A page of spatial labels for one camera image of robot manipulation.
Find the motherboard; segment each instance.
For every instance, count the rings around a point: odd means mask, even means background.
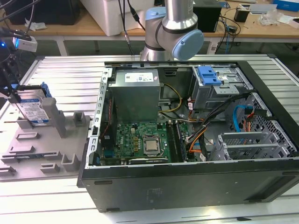
[[[171,163],[171,145],[176,144],[182,154],[185,154],[185,146],[181,143],[188,134],[185,122],[120,123],[117,124],[116,144],[112,150],[106,149],[104,155],[105,158],[121,159],[124,163],[133,158],[162,158],[164,162]]]

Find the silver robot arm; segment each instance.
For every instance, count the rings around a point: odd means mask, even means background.
[[[204,36],[197,29],[193,0],[165,0],[165,7],[149,9],[145,20],[143,61],[185,61],[202,47]]]

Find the blue drive bracket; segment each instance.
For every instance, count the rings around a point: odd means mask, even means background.
[[[198,66],[197,71],[203,85],[221,85],[217,72],[211,66]]]

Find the cpu socket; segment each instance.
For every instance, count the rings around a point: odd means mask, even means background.
[[[160,154],[160,138],[158,136],[143,136],[143,154],[151,157]]]

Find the workbench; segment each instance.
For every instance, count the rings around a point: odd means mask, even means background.
[[[65,116],[83,111],[93,116],[104,62],[139,61],[138,56],[66,56],[36,60],[21,84],[45,82]],[[268,55],[198,55],[191,60],[215,63],[247,61],[299,124],[299,79],[277,58]],[[0,154],[17,129],[18,113],[8,102],[0,111]],[[296,223],[299,221],[299,185],[271,203],[225,205],[167,210],[99,213],[77,177],[56,180],[0,182],[1,223],[167,223],[237,222]]]
[[[261,4],[267,4],[263,0],[258,0]],[[236,8],[240,2],[229,1],[231,9]],[[222,9],[224,15],[228,9]],[[299,12],[289,12],[278,10],[285,15],[299,17]],[[234,19],[235,10],[231,10],[226,17]],[[281,43],[298,43],[299,29],[295,29],[288,24],[280,23],[274,26],[262,26],[258,23],[259,15],[248,15],[245,23],[239,23],[241,26],[240,34],[235,38],[235,42],[281,42]],[[24,25],[10,26],[12,29],[24,29]],[[64,44],[65,41],[94,41],[95,49],[99,50],[98,41],[124,41],[124,33],[115,36],[106,36],[104,31],[98,26],[96,21],[86,10],[81,11],[80,18],[73,26],[47,25],[47,29],[29,32],[37,40],[56,41],[61,56],[67,56],[68,51]],[[145,32],[142,29],[128,30],[128,35],[132,41],[144,41]],[[209,42],[207,54],[215,54],[216,47],[224,35],[224,26],[218,23],[215,33],[204,33],[205,41]]]

